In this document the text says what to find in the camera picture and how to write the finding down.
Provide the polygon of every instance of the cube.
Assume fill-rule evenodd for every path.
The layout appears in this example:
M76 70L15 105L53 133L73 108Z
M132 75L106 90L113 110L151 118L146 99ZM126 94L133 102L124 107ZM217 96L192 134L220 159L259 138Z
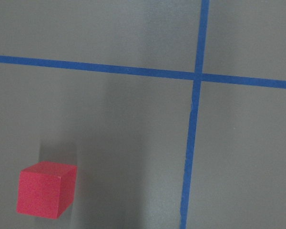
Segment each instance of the cube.
M17 212L57 219L73 202L77 166L39 162L20 172Z

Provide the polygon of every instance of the red cube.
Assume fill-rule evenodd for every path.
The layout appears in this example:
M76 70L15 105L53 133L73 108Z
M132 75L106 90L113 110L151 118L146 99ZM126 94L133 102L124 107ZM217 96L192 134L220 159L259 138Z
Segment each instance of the red cube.
M74 200L77 166L42 161L20 172L17 212L57 219Z

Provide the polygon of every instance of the cube front face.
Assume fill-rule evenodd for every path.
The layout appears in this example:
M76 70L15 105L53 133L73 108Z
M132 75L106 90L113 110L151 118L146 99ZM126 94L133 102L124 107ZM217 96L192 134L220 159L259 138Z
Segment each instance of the cube front face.
M76 166L53 162L40 162L22 170L17 212L57 219L73 202L76 172Z
M21 171L17 212L56 219L60 185L58 176Z

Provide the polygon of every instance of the blue line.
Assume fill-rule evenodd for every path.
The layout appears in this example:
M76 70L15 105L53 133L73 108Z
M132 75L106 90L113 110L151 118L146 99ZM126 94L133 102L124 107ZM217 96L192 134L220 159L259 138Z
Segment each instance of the blue line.
M201 80L206 82L215 82L215 83L233 83L233 84L241 84L249 86L274 87L274 88L286 89L286 81L284 80L270 80L270 79L205 74L205 73L202 74Z
M96 63L56 61L56 60L45 60L45 59L13 57L13 56L0 56L0 63L75 69L75 70L85 70L85 71L102 72L102 73L153 76L153 77L173 78L182 80L193 80L195 76L195 73L189 73L189 72L125 67L125 66L115 66L115 65L96 64Z
M189 130L188 130L188 135L187 135L184 177L183 177L181 206L180 206L180 229L186 228L193 158L194 158L194 146L195 146L195 135L196 135L196 127L197 127L200 88L201 88L201 81L194 81L193 94L192 94L192 109L190 113Z
M202 73L204 66L204 49L206 41L206 29L208 24L208 12L209 12L209 0L202 0L197 51L196 51L195 73Z

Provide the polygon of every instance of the vertical blue line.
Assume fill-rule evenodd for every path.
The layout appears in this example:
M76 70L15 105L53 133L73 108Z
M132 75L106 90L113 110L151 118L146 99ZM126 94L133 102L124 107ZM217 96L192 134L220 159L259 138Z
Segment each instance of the vertical blue line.
M209 12L209 0L202 0L197 51L196 51L196 63L195 63L195 73L200 76L202 76L203 74L204 48L206 41L208 12ZM186 154L185 154L184 177L183 177L183 187L182 187L182 196L180 205L180 229L186 229L191 178L192 178L192 167L194 159L194 146L195 146L195 137L197 128L200 89L201 89L201 80L195 80L193 82L192 109L190 113Z

